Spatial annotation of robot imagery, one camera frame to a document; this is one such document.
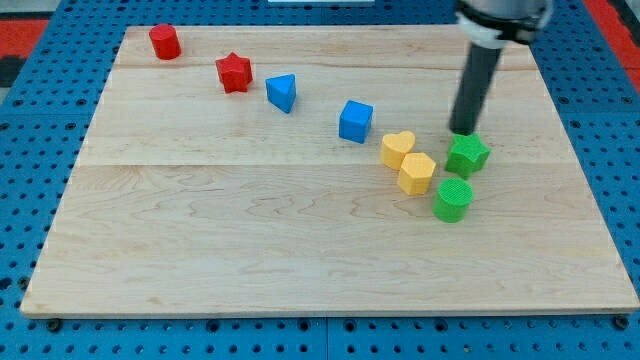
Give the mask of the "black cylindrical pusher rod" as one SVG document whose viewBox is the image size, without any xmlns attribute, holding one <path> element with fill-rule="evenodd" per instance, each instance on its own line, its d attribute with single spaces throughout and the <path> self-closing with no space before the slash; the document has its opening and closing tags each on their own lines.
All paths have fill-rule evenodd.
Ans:
<svg viewBox="0 0 640 360">
<path fill-rule="evenodd" d="M 452 133 L 474 133 L 501 53 L 501 48 L 470 45 L 448 123 Z"/>
</svg>

